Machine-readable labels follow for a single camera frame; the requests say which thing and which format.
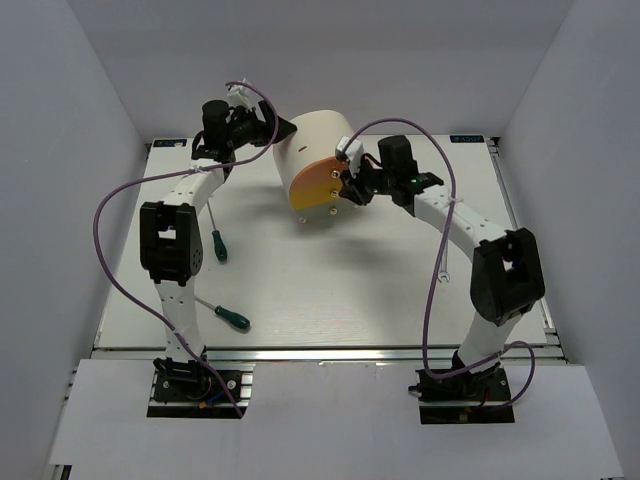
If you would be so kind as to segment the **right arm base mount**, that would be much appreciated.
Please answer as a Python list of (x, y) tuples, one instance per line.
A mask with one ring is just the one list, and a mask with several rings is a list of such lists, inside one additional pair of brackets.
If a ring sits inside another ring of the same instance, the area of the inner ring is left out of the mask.
[(418, 399), (422, 425), (513, 424), (511, 390), (502, 367), (476, 379), (470, 374), (436, 380), (417, 370), (408, 393)]

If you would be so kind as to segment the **orange drawer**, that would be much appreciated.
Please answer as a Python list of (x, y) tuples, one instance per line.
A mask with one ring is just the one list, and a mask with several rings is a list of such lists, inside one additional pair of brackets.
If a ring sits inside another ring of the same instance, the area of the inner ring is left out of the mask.
[(341, 186), (340, 175), (345, 167), (346, 164), (335, 157), (312, 162), (294, 176), (289, 190), (293, 192), (321, 186), (338, 188)]

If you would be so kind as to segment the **long green screwdriver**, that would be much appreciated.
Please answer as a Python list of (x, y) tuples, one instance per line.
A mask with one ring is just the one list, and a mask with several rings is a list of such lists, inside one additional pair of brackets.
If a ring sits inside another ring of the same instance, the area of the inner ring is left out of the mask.
[(227, 251), (226, 245), (224, 243), (224, 240), (222, 238), (222, 235), (219, 229), (217, 228), (210, 202), (207, 202), (206, 206), (209, 214), (209, 219), (212, 225), (212, 239), (213, 239), (214, 254), (220, 263), (226, 263), (228, 260), (228, 251)]

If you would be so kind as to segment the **large green-handled screwdriver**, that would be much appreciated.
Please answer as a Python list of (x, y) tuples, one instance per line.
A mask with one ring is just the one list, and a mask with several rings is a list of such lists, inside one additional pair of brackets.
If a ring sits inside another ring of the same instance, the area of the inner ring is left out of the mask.
[(245, 316), (228, 310), (221, 305), (213, 305), (198, 296), (195, 297), (195, 301), (213, 311), (218, 318), (222, 319), (235, 330), (248, 332), (251, 329), (251, 322)]

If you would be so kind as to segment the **yellow drawer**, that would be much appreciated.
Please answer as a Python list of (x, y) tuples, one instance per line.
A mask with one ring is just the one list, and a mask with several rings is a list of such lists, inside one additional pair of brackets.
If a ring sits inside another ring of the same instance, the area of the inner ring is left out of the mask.
[(313, 185), (296, 184), (289, 191), (289, 204), (294, 210), (305, 210), (332, 203), (339, 198), (340, 188), (337, 179)]

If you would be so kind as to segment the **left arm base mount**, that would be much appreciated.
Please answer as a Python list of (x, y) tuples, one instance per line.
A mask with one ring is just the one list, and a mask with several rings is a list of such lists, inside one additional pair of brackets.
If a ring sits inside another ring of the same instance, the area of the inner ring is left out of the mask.
[(246, 412), (246, 372), (218, 370), (218, 376), (200, 363), (156, 358), (146, 415), (163, 419), (232, 419)]

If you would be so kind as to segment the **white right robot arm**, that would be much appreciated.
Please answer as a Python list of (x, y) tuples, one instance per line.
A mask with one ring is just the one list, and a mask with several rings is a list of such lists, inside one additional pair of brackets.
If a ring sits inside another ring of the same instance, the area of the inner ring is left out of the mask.
[(340, 196), (365, 206), (386, 195), (410, 216), (429, 224), (471, 262), (470, 298), (475, 314), (454, 358), (451, 384), (461, 397), (472, 399), (488, 385), (485, 371), (499, 362), (518, 321), (545, 295), (545, 283), (534, 234), (509, 230), (466, 205), (452, 185), (422, 172), (403, 135), (378, 143), (379, 156), (363, 144), (342, 137), (335, 154), (345, 167)]

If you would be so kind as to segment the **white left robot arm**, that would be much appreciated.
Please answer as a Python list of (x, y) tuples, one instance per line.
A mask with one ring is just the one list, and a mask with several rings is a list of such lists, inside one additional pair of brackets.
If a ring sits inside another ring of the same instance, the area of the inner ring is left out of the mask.
[(195, 305), (195, 277), (204, 259), (199, 213), (228, 179), (237, 149), (267, 147), (297, 131), (265, 100), (257, 107), (209, 101), (202, 107), (202, 123), (192, 144), (189, 172), (164, 198), (143, 203), (139, 213), (141, 265), (169, 322), (165, 356), (183, 364), (205, 355)]

